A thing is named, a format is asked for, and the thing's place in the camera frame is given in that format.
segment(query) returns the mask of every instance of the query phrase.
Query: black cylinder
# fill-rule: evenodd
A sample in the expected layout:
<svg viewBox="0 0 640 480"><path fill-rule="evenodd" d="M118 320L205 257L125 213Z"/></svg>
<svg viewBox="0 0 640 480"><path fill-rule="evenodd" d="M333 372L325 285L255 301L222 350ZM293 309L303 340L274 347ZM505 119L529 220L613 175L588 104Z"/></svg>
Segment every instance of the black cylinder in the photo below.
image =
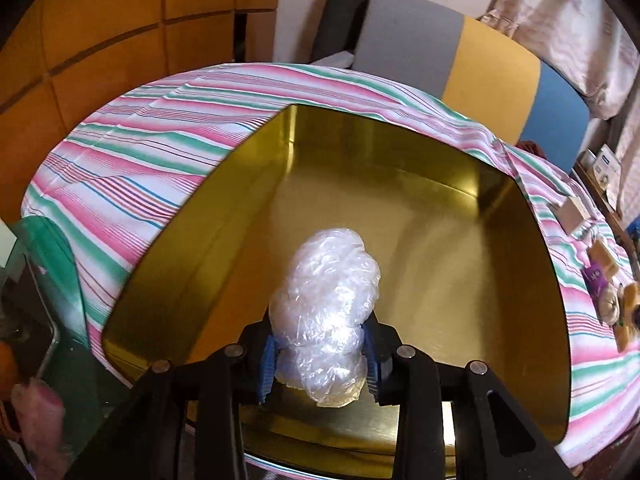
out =
<svg viewBox="0 0 640 480"><path fill-rule="evenodd" d="M309 62L355 46L367 1L326 0Z"/></svg>

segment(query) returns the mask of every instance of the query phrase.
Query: pink fluffy item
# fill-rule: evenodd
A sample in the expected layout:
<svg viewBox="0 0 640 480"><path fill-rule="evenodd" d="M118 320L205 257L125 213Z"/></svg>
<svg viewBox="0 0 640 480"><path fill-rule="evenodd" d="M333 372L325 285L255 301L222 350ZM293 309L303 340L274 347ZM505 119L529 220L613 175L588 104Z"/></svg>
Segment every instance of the pink fluffy item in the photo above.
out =
<svg viewBox="0 0 640 480"><path fill-rule="evenodd" d="M44 382L31 378L28 386L14 386L11 402L36 478L62 479L68 469L68 459L62 453L62 400Z"/></svg>

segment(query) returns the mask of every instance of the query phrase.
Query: orange object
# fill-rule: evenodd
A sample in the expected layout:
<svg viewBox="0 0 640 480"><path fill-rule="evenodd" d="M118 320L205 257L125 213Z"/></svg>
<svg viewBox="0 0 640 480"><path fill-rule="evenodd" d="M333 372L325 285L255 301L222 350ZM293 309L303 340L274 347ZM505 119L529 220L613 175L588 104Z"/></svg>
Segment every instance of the orange object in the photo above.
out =
<svg viewBox="0 0 640 480"><path fill-rule="evenodd" d="M618 352L624 352L629 346L629 343L634 341L638 336L638 329L635 326L616 324L613 326L613 333L616 337Z"/></svg>
<svg viewBox="0 0 640 480"><path fill-rule="evenodd" d="M0 400L9 400L14 384L20 382L18 365L9 343L0 341Z"/></svg>
<svg viewBox="0 0 640 480"><path fill-rule="evenodd" d="M610 282L620 270L618 264L613 259L611 252L609 252L609 249L599 238L597 238L593 245L587 249L587 254L589 255L591 263L597 262L600 264L608 282Z"/></svg>
<svg viewBox="0 0 640 480"><path fill-rule="evenodd" d="M633 313L636 305L640 303L640 285L638 282L631 282L625 287L623 301L620 305L620 317L626 325L633 325Z"/></svg>

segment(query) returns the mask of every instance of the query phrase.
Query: small box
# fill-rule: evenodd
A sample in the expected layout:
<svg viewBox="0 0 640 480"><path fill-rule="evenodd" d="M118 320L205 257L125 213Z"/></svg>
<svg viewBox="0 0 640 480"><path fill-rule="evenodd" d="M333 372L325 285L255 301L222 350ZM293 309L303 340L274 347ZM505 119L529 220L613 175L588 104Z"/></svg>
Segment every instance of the small box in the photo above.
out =
<svg viewBox="0 0 640 480"><path fill-rule="evenodd" d="M560 207L555 209L554 215L568 235L573 234L591 218L584 204L576 196L568 197Z"/></svg>
<svg viewBox="0 0 640 480"><path fill-rule="evenodd" d="M615 174L620 174L620 163L616 158L616 155L611 151L610 147L603 144L596 161L591 167L593 176L600 186L601 190L606 190L609 186L609 182L612 181Z"/></svg>
<svg viewBox="0 0 640 480"><path fill-rule="evenodd" d="M608 282L610 282L620 270L606 242L600 238L596 238L596 241L587 249L587 255L592 264L596 262L600 264Z"/></svg>

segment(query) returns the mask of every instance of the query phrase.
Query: crumpled plastic bag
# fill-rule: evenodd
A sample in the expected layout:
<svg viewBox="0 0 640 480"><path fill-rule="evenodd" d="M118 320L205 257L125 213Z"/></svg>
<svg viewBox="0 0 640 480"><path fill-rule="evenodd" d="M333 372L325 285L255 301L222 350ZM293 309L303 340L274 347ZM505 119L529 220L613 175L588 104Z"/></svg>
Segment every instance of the crumpled plastic bag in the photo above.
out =
<svg viewBox="0 0 640 480"><path fill-rule="evenodd" d="M362 323L378 298L380 268L350 229L319 231L296 252L271 298L276 379L318 406L356 400L367 376Z"/></svg>

